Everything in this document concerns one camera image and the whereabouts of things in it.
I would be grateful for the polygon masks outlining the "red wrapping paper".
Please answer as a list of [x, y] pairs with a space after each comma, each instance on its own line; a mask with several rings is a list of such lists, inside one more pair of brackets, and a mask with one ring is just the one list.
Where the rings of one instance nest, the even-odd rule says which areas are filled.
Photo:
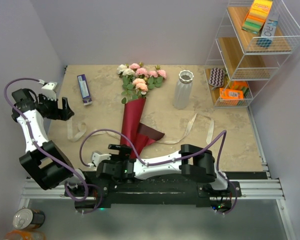
[[164, 133], [141, 123], [146, 100], [146, 98], [132, 100], [124, 105], [123, 111], [121, 133], [132, 142], [138, 155], [145, 147], [165, 136]]

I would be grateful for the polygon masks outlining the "cream ribbon gold lettering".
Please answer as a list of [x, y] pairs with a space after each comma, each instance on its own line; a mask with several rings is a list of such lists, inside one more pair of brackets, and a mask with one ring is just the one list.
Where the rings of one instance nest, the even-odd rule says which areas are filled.
[[[181, 138], [173, 139], [173, 140], [162, 140], [164, 137], [164, 133], [157, 131], [154, 128], [148, 127], [140, 122], [132, 123], [131, 120], [124, 120], [122, 122], [121, 133], [125, 135], [133, 144], [136, 146], [137, 143], [141, 142], [142, 137], [146, 137], [149, 142], [154, 141], [159, 144], [164, 145], [175, 145], [181, 142], [184, 138], [186, 138], [195, 123], [196, 118], [199, 116], [199, 113], [195, 113], [191, 120], [188, 122], [184, 134]], [[71, 142], [77, 142], [87, 131], [86, 123], [81, 121], [77, 124], [78, 133], [73, 135], [73, 122], [71, 119], [67, 120], [67, 139]]]

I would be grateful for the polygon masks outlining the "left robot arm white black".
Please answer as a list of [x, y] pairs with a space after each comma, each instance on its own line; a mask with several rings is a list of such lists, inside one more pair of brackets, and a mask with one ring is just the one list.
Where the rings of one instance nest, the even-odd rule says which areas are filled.
[[94, 184], [85, 179], [81, 170], [73, 169], [70, 160], [48, 139], [44, 128], [44, 118], [67, 121], [75, 113], [71, 110], [66, 97], [62, 98], [62, 108], [58, 108], [58, 100], [50, 99], [44, 94], [36, 95], [29, 88], [14, 91], [15, 101], [12, 119], [23, 131], [26, 148], [19, 162], [27, 173], [43, 189], [48, 190], [68, 182], [76, 184], [76, 191], [82, 196], [89, 196]]

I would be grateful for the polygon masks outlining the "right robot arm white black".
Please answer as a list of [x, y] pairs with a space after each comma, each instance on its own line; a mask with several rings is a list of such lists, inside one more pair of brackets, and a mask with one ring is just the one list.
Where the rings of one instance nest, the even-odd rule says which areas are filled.
[[144, 181], [152, 177], [170, 174], [180, 174], [196, 183], [203, 184], [203, 189], [223, 197], [231, 186], [224, 173], [218, 173], [215, 158], [210, 150], [189, 158], [178, 158], [192, 155], [201, 150], [200, 147], [183, 144], [179, 151], [168, 155], [138, 160], [131, 158], [131, 148], [119, 145], [122, 154], [101, 154], [97, 151], [92, 153], [91, 159], [96, 167], [97, 178], [110, 178], [115, 182]]

